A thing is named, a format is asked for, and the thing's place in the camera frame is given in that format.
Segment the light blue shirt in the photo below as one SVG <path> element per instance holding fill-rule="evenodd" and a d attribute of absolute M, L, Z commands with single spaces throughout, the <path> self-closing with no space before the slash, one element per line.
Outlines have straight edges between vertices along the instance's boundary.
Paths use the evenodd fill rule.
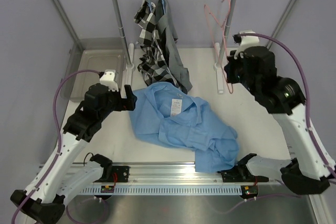
<path fill-rule="evenodd" d="M 225 124 L 210 104 L 183 93 L 169 82 L 134 91 L 130 112 L 133 133 L 141 141 L 195 153 L 195 170 L 214 173 L 232 169 L 239 153 L 237 132 Z"/>

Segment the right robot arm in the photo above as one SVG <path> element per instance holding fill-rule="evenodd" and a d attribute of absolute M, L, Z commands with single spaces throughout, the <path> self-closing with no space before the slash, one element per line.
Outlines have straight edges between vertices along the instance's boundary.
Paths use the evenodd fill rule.
<path fill-rule="evenodd" d="M 261 176 L 279 180 L 297 195 L 317 195 L 331 173 L 318 154 L 306 125 L 307 101 L 296 81 L 277 75 L 275 55 L 264 46 L 232 50 L 224 67 L 229 83 L 242 84 L 280 125 L 292 159 L 250 153 L 237 164 L 242 180 Z"/>

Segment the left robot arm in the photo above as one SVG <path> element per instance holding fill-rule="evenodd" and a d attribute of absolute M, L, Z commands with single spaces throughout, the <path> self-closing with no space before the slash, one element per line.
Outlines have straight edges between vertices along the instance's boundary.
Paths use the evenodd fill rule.
<path fill-rule="evenodd" d="M 60 132 L 60 142 L 35 179 L 23 190 L 15 190 L 10 199 L 17 209 L 38 223 L 57 223 L 67 205 L 89 184 L 108 181 L 113 162 L 95 154 L 87 164 L 65 179 L 76 157 L 101 129 L 113 111 L 133 111 L 137 97 L 131 86 L 124 85 L 126 97 L 119 90 L 102 84 L 92 85 Z"/>

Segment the grey shirt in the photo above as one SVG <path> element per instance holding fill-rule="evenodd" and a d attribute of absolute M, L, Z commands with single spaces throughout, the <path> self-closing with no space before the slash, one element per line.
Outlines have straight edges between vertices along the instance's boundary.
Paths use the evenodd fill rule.
<path fill-rule="evenodd" d="M 176 80 L 176 84 L 179 85 L 182 92 L 187 94 L 193 86 L 190 82 L 189 71 L 184 67 L 176 46 L 178 35 L 174 27 L 168 0 L 165 0 L 165 10 L 166 13 L 164 15 L 161 0 L 158 0 L 155 10 L 155 20 L 161 40 L 160 46 L 170 73 Z"/>

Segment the pink wire hanger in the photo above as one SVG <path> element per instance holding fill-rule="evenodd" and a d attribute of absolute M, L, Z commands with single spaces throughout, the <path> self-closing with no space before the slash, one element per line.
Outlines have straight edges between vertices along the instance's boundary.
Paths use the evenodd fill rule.
<path fill-rule="evenodd" d="M 210 10 L 210 8 L 205 4 L 204 5 L 204 13 L 205 13 L 205 18 L 206 18 L 206 24 L 207 24 L 207 28 L 208 31 L 210 33 L 211 39 L 212 39 L 212 43 L 213 43 L 213 47 L 215 50 L 215 64 L 214 64 L 214 71 L 216 72 L 216 81 L 217 81 L 217 93 L 218 94 L 223 94 L 224 93 L 224 83 L 227 86 L 227 91 L 229 92 L 229 94 L 233 94 L 234 93 L 234 87 L 232 84 L 229 84 L 227 81 L 227 75 L 226 72 L 224 71 L 224 65 L 223 65 L 223 59 L 220 60 L 220 48 L 218 47 L 218 43 L 215 42 L 215 38 L 214 38 L 214 34 L 213 34 L 213 30 L 210 28 L 210 24 L 209 24 L 209 18 L 208 15 L 211 15 L 213 17 L 213 19 L 216 21 L 217 25 L 220 27 L 220 29 L 222 30 L 222 46 L 224 46 L 224 55 L 227 57 L 227 46 L 226 46 L 226 39 L 227 36 L 225 35 L 225 25 L 226 22 L 228 20 L 228 16 L 230 14 L 231 11 L 231 6 L 230 6 L 230 0 L 222 0 L 221 3 L 223 3 L 224 1 L 228 1 L 228 11 L 227 14 L 225 16 L 225 19 L 223 20 L 222 23 L 219 22 L 219 20 L 216 18 L 216 16 L 213 14 L 213 12 Z"/>

